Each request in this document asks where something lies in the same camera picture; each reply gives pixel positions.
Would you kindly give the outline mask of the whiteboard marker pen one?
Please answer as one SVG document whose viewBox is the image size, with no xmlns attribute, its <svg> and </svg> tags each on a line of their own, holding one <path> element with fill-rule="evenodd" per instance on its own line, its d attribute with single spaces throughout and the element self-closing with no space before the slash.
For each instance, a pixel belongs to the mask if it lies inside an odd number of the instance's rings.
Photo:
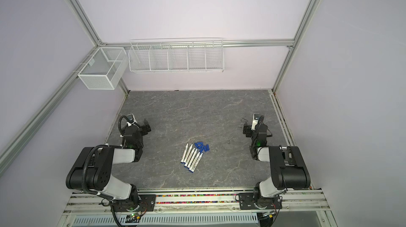
<svg viewBox="0 0 406 227">
<path fill-rule="evenodd" d="M 184 162 L 185 162 L 185 157 L 186 157 L 187 152 L 188 152 L 188 147 L 189 147 L 189 144 L 187 143 L 186 146 L 185 146 L 184 153 L 183 153 L 183 155 L 182 155 L 181 163 L 184 163 Z"/>
</svg>

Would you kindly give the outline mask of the whiteboard marker pen three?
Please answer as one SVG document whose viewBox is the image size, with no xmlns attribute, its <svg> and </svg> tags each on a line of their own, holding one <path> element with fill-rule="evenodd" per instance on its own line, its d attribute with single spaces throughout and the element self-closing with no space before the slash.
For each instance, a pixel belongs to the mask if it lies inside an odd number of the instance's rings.
<svg viewBox="0 0 406 227">
<path fill-rule="evenodd" d="M 186 160 L 186 162 L 185 162 L 185 167 L 186 167 L 186 168 L 188 168 L 188 167 L 190 166 L 190 163 L 191 163 L 191 161 L 192 161 L 192 158 L 193 158 L 193 155 L 194 155 L 195 151 L 196 151 L 195 148 L 193 148 L 193 149 L 191 150 L 191 153 L 189 154 L 189 156 L 188 156 L 188 158 L 187 158 L 187 160 Z"/>
</svg>

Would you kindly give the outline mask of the whiteboard marker pen two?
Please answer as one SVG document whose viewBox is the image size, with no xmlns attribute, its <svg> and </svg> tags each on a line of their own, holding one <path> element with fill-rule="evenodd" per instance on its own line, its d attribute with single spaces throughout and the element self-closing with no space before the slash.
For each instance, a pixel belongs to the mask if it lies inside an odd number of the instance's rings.
<svg viewBox="0 0 406 227">
<path fill-rule="evenodd" d="M 184 159 L 185 166 L 187 165 L 187 161 L 189 159 L 190 153 L 192 152 L 192 149 L 193 149 L 193 145 L 190 145 L 190 147 L 189 147 L 189 149 L 187 151 L 187 154 L 185 156 L 185 159 Z"/>
</svg>

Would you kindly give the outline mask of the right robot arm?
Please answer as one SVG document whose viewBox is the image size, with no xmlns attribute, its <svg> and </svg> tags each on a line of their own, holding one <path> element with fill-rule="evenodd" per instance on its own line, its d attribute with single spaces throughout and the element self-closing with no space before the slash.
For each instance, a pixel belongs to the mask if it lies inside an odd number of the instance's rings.
<svg viewBox="0 0 406 227">
<path fill-rule="evenodd" d="M 244 124 L 243 134 L 251 138 L 250 153 L 253 160 L 270 164 L 271 175 L 258 182 L 253 190 L 251 204 L 258 209 L 280 209 L 281 195 L 289 189 L 310 188 L 311 179 L 297 146 L 268 146 L 272 137 L 264 116 L 255 113 L 252 124 Z"/>
</svg>

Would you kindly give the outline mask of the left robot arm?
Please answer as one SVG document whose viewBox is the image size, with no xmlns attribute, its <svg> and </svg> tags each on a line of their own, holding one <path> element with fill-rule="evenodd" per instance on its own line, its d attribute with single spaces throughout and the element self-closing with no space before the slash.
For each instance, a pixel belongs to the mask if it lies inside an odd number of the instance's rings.
<svg viewBox="0 0 406 227">
<path fill-rule="evenodd" d="M 121 143 L 83 148 L 67 175 L 66 187 L 106 199 L 116 212 L 146 212 L 154 199 L 140 196 L 135 185 L 114 177 L 112 168 L 141 159 L 143 137 L 151 127 L 146 119 L 139 124 L 133 114 L 120 116 L 117 125 Z"/>
</svg>

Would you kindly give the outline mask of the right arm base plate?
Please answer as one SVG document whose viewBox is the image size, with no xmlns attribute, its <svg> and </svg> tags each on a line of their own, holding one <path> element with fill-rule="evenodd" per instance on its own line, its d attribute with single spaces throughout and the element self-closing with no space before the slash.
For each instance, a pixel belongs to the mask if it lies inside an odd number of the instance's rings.
<svg viewBox="0 0 406 227">
<path fill-rule="evenodd" d="M 236 201 L 241 210 L 280 210 L 282 209 L 281 197 L 265 198 L 255 195 L 253 192 L 238 193 L 235 195 Z"/>
</svg>

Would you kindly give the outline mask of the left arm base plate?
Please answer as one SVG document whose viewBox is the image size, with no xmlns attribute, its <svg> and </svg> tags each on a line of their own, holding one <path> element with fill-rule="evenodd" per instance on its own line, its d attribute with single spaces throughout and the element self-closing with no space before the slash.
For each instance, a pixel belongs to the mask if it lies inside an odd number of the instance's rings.
<svg viewBox="0 0 406 227">
<path fill-rule="evenodd" d="M 114 201 L 112 207 L 115 212 L 152 212 L 155 207 L 155 194 L 141 194 L 135 202 L 130 199 Z"/>
</svg>

